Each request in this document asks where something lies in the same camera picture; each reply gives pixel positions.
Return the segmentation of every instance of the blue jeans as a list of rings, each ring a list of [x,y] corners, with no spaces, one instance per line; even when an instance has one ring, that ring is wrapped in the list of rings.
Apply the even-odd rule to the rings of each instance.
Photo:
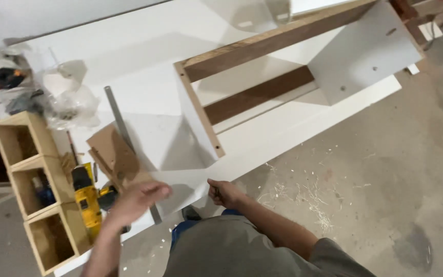
[[[229,209],[225,209],[221,214],[222,215],[242,215],[243,216],[243,214],[241,214],[239,211],[229,210]],[[185,232],[186,230],[188,230],[189,228],[191,228],[192,226],[196,225],[197,223],[199,223],[198,220],[186,220],[186,221],[179,223],[179,225],[177,225],[177,227],[175,227],[174,230],[172,230],[172,244],[170,244],[170,251],[172,251],[172,248],[174,247],[175,242],[179,239],[181,234],[183,232]]]

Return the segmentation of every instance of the screw hole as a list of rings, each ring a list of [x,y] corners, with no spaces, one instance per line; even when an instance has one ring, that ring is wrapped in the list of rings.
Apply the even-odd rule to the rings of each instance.
[[[397,29],[396,28],[392,28],[391,30],[389,30],[385,35],[390,36],[392,35]]]

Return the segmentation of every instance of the hand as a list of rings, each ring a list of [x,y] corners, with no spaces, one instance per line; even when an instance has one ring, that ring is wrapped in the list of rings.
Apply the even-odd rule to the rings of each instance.
[[[132,184],[116,199],[106,220],[120,229],[144,215],[151,205],[168,198],[170,194],[172,194],[172,188],[163,182]]]
[[[208,195],[215,205],[222,205],[227,209],[238,210],[249,197],[242,193],[235,185],[228,181],[215,181],[208,179],[210,190]]]

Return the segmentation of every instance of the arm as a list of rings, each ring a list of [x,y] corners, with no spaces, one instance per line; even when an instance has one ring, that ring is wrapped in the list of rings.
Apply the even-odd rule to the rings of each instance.
[[[154,181],[134,184],[123,192],[103,221],[81,276],[118,276],[122,227],[131,224],[153,203],[167,198],[171,193],[169,185]]]
[[[241,212],[276,246],[289,248],[302,258],[309,260],[312,249],[318,241],[312,232],[266,209],[230,182],[208,179],[208,183],[210,185],[209,196],[215,205],[223,205],[227,209]]]

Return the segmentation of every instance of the stacked wooden boxes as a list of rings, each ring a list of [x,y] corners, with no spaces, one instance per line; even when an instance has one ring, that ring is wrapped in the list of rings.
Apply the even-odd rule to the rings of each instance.
[[[21,112],[0,120],[0,152],[42,276],[90,249],[74,189],[45,121]],[[33,179],[42,172],[56,202],[43,206]]]

